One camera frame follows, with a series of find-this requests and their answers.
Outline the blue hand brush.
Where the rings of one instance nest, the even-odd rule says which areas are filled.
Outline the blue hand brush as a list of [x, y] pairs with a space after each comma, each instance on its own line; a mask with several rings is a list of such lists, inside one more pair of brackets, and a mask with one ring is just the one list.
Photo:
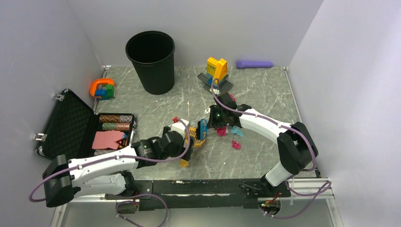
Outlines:
[[197, 129], [195, 131], [197, 139], [199, 140], [206, 139], [208, 133], [207, 124], [208, 122], [206, 119], [200, 119], [197, 122]]

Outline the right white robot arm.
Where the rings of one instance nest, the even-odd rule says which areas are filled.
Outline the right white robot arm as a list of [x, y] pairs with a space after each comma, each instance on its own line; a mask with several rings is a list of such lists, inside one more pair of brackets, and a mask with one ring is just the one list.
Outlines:
[[256, 132], [278, 146], [279, 162], [261, 178], [264, 195], [273, 196], [282, 182], [305, 171], [309, 164], [316, 164], [318, 150], [303, 123], [269, 118], [249, 105], [237, 105], [228, 93], [213, 98], [216, 103], [210, 106], [209, 128], [237, 126]]

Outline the yellow slotted scoop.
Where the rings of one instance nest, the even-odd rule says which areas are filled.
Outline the yellow slotted scoop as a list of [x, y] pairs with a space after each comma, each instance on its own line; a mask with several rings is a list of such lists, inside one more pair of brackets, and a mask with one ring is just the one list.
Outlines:
[[179, 160], [179, 164], [181, 167], [188, 167], [189, 161], [192, 157], [192, 154], [196, 148], [200, 148], [207, 138], [207, 130], [202, 131], [202, 140], [197, 136], [197, 128], [189, 127], [190, 139], [191, 139], [191, 147], [188, 149], [186, 154]]

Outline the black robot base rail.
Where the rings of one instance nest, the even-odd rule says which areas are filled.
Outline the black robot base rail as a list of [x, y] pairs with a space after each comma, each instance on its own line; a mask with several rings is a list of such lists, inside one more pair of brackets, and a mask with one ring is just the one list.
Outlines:
[[289, 198], [284, 183], [272, 188], [258, 178], [201, 179], [201, 180], [136, 180], [139, 210], [164, 208], [157, 195], [170, 209], [242, 207], [256, 209], [259, 202]]

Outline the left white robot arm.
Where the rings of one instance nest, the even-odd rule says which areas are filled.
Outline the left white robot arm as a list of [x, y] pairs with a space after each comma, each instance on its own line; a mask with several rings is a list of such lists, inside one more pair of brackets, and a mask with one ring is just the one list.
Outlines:
[[131, 171], [182, 159], [190, 149], [189, 122], [176, 118], [162, 136], [117, 151], [70, 160], [59, 155], [42, 174], [45, 204], [58, 207], [77, 197], [102, 193], [131, 198], [137, 192]]

